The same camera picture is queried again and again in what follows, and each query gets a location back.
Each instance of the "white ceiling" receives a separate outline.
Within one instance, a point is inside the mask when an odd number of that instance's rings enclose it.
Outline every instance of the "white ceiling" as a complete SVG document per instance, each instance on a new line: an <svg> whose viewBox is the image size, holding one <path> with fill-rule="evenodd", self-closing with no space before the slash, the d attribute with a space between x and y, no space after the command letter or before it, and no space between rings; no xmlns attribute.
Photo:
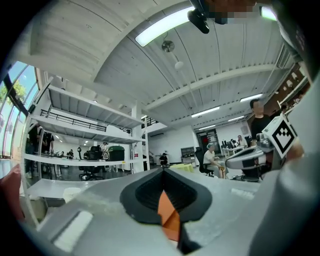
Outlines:
<svg viewBox="0 0 320 256"><path fill-rule="evenodd" d="M266 101L293 64L281 51L278 24L259 15L227 25L209 20L210 33L202 34L187 22L145 47L137 44L140 31L187 6L183 0L54 1L29 24L12 57L67 79L55 78L54 86L125 113L138 102L143 114L170 127L248 115L249 104L240 99L264 93ZM164 37L174 42L175 57L162 51ZM184 63L179 71L176 58Z"/></svg>

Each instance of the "black hair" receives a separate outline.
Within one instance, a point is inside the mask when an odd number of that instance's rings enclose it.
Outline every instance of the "black hair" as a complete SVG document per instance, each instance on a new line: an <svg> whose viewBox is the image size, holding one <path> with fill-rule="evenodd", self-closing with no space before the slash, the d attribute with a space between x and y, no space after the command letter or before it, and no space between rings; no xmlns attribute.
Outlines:
<svg viewBox="0 0 320 256"><path fill-rule="evenodd" d="M257 98L253 99L250 101L250 108L253 109L254 108L254 103L258 102L259 100Z"/></svg>

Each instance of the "bag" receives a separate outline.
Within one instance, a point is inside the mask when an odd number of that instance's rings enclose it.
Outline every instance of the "bag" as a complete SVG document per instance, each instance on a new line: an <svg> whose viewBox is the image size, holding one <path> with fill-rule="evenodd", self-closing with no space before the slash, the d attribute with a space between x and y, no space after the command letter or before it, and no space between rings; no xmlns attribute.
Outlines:
<svg viewBox="0 0 320 256"><path fill-rule="evenodd" d="M92 146L89 150L88 160L100 160L102 157L102 151L99 146Z"/></svg>
<svg viewBox="0 0 320 256"><path fill-rule="evenodd" d="M106 161L124 161L125 149L122 146L110 146L103 152L103 159Z"/></svg>

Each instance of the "red cloth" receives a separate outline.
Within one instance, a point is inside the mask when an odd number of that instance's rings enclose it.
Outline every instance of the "red cloth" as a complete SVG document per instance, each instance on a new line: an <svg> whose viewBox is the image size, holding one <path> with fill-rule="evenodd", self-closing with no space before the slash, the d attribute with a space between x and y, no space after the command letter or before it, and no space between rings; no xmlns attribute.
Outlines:
<svg viewBox="0 0 320 256"><path fill-rule="evenodd" d="M17 164L2 179L0 179L0 187L4 193L6 201L12 211L12 214L18 221L24 221L25 217L20 206L20 184L21 170Z"/></svg>

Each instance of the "orange object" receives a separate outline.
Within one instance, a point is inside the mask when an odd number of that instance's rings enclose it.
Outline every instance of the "orange object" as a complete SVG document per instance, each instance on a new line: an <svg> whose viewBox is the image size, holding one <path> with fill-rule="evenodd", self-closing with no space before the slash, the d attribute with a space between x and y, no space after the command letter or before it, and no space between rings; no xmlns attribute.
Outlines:
<svg viewBox="0 0 320 256"><path fill-rule="evenodd" d="M173 241L179 240L180 217L166 192L162 192L158 205L158 214L161 216L163 232Z"/></svg>

